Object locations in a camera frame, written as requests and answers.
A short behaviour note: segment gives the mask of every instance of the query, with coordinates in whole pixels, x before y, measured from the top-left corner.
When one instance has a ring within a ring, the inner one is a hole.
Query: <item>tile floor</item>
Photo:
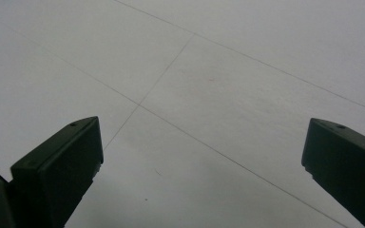
[[[99,116],[67,227],[362,227],[300,164],[365,135],[365,2],[0,0],[0,173]]]

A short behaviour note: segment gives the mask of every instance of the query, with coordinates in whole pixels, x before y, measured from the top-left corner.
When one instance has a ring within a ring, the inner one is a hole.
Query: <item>white floor tile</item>
[[[112,0],[0,1],[0,22],[137,103],[191,37]]]
[[[301,166],[310,118],[365,134],[365,108],[195,37],[143,106],[350,227]]]
[[[143,108],[67,227],[341,227]]]
[[[107,145],[136,104],[0,24],[0,174],[66,124],[99,116]]]
[[[120,1],[365,105],[365,1]]]

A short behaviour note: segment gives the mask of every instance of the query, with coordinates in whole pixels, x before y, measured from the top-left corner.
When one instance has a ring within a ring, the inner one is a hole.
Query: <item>gray floor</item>
[[[0,173],[99,116],[67,227],[362,227],[300,164],[365,135],[365,1],[0,0]]]

